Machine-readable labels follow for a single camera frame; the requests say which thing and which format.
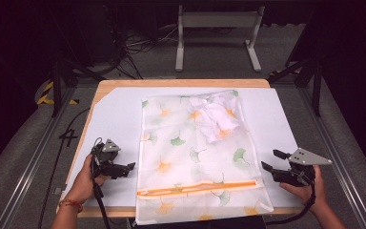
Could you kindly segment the black metal stand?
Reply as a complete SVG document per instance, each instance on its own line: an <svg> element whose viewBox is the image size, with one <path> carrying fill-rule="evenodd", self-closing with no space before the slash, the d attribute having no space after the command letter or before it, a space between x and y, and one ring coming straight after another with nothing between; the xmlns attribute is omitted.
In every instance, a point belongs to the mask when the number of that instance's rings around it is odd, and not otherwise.
<svg viewBox="0 0 366 229"><path fill-rule="evenodd" d="M299 70L299 74L295 78L295 85L298 88L305 88L310 81L313 81L312 91L312 108L316 116L320 116L319 102L320 102L320 89L322 81L322 67L318 59L307 58L293 65L285 68L284 70L272 73L267 81L272 84L277 80L287 76L290 73Z"/></svg>
<svg viewBox="0 0 366 229"><path fill-rule="evenodd" d="M53 102L54 108L52 117L56 117L64 104L61 92L61 84L65 83L67 88L75 88L78 84L78 75L73 70L77 69L87 78L92 78L98 82L105 80L105 77L95 73L76 62L67 58L59 58L52 66L52 82L53 82Z"/></svg>

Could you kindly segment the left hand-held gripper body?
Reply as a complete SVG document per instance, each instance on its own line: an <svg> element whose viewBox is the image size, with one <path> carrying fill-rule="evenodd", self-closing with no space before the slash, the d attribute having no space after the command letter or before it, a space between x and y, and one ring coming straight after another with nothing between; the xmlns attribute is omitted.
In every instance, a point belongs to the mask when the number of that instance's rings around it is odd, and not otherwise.
<svg viewBox="0 0 366 229"><path fill-rule="evenodd" d="M113 163L121 148L112 140L105 142L98 138L98 142L91 148L92 162L91 171L94 177L106 176L112 178L112 171L121 169L119 165Z"/></svg>

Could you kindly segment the person's left hand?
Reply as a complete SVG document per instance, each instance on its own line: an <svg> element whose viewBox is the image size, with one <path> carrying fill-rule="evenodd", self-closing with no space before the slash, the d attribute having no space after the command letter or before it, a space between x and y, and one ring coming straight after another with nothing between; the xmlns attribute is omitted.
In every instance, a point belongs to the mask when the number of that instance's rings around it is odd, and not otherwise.
<svg viewBox="0 0 366 229"><path fill-rule="evenodd" d="M80 172L77 174L71 189L65 196L66 200L83 204L85 201L93 197L93 184L97 183L102 186L108 179L106 176L93 177L92 170L92 155L87 155Z"/></svg>

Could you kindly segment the white metal stand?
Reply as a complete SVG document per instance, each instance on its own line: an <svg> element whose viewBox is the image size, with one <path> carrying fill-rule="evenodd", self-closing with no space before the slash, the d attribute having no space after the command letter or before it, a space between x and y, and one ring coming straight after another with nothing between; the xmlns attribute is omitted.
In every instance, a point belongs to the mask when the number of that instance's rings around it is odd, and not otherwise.
<svg viewBox="0 0 366 229"><path fill-rule="evenodd" d="M184 64L184 29L185 28L247 28L251 37L244 41L254 71L261 72L261 65L254 45L261 26L265 7L251 11L185 11L178 7L178 43L176 49L175 70L183 71Z"/></svg>

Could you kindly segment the white garment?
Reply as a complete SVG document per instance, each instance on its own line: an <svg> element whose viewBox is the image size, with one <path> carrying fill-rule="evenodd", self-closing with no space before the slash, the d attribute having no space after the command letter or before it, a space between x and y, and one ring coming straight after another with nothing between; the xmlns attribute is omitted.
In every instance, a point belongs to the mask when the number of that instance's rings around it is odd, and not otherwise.
<svg viewBox="0 0 366 229"><path fill-rule="evenodd" d="M209 143L224 140L243 129L238 98L229 94L192 96L188 119Z"/></svg>

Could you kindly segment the person's right hand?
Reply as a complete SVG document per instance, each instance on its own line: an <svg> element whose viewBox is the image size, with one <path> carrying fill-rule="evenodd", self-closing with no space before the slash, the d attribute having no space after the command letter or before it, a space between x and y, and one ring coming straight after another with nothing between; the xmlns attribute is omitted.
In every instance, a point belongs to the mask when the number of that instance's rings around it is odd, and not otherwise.
<svg viewBox="0 0 366 229"><path fill-rule="evenodd" d="M291 184L281 182L279 186L286 190L287 192L298 197L302 204L306 205L308 199L312 194L315 194L315 203L311 207L311 210L315 210L318 207L327 206L325 183L322 177L320 168L318 165L314 166L315 169L315 188L312 189L311 186L295 187Z"/></svg>

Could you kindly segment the white sheet mat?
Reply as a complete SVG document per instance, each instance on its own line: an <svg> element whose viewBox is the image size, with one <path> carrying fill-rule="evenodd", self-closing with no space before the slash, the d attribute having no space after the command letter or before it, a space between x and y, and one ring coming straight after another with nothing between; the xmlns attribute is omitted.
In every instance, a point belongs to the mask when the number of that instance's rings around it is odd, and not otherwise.
<svg viewBox="0 0 366 229"><path fill-rule="evenodd" d="M119 164L136 162L136 165L128 177L110 180L103 185L103 201L106 207L124 209L132 207L134 214L142 99L162 95L207 94L229 89L239 93L242 111L254 141L257 158L273 165L274 168L287 169L288 162L273 156L273 149L293 153L298 146L275 89L235 88L234 86L229 88L115 87L109 92L110 95L105 95L97 102L93 102L91 106L91 117L87 120L84 134L80 137L64 195L71 188L96 139L109 138L121 147L115 162ZM297 198L282 190L269 173L262 172L262 177L274 210L281 207L301 206Z"/></svg>

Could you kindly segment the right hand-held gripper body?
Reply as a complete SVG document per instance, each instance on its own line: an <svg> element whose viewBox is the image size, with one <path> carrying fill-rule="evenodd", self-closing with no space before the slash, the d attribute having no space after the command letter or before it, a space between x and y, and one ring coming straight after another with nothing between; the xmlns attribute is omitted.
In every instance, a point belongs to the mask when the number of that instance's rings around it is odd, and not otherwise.
<svg viewBox="0 0 366 229"><path fill-rule="evenodd" d="M279 170L273 174L275 182L284 182L295 187L309 186L315 180L315 165L331 165L333 162L326 157L316 155L310 151L298 148L287 159L290 168L286 171Z"/></svg>

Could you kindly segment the aluminium rail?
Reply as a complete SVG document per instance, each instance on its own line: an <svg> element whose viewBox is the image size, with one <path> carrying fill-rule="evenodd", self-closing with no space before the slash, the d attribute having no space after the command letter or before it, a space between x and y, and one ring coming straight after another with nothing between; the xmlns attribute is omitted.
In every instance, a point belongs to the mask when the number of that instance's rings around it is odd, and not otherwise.
<svg viewBox="0 0 366 229"><path fill-rule="evenodd" d="M355 183L352 181L340 155L336 149L334 142L332 141L329 132L324 125L322 119L317 117L315 110L312 108L312 98L308 94L306 89L298 90L303 103L307 107L314 124L316 125L317 131L323 140L327 154L331 158L337 179L339 180L340 186L352 207L352 210L356 216L356 219L362 229L366 229L366 206L357 191Z"/></svg>
<svg viewBox="0 0 366 229"><path fill-rule="evenodd" d="M31 183L34 180L35 174L47 152L49 141L53 135L54 130L58 126L58 123L66 110L69 100L74 95L75 88L67 88L64 90L63 97L60 99L62 105L59 106L59 111L55 117L52 117L40 138L38 145L33 151L27 167L19 178L16 187L10 197L10 200L6 204L4 211L0 216L0 229L8 229L12 223L14 216L16 215L26 193L28 192Z"/></svg>

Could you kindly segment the leaf print mesh laundry bag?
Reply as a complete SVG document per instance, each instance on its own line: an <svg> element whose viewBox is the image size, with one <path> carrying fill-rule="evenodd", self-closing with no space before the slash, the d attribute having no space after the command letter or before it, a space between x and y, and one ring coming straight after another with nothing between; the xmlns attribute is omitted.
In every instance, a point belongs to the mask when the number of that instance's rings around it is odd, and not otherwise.
<svg viewBox="0 0 366 229"><path fill-rule="evenodd" d="M136 194L139 225L227 219L270 213L254 142L243 129L209 143L188 119L193 95L156 96L142 104Z"/></svg>

